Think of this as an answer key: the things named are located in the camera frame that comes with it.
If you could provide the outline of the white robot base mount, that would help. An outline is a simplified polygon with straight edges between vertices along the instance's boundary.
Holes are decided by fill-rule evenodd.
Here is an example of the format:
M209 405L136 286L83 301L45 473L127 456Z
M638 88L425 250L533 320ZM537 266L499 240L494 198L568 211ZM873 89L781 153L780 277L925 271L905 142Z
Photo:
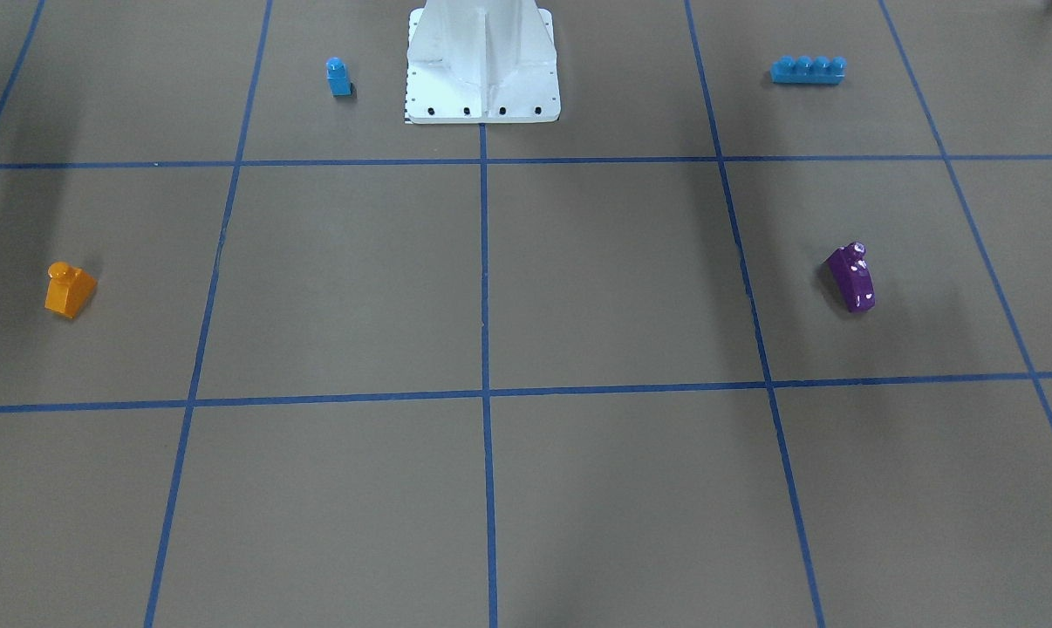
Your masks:
M407 19L404 122L559 120L557 38L534 1L427 1Z

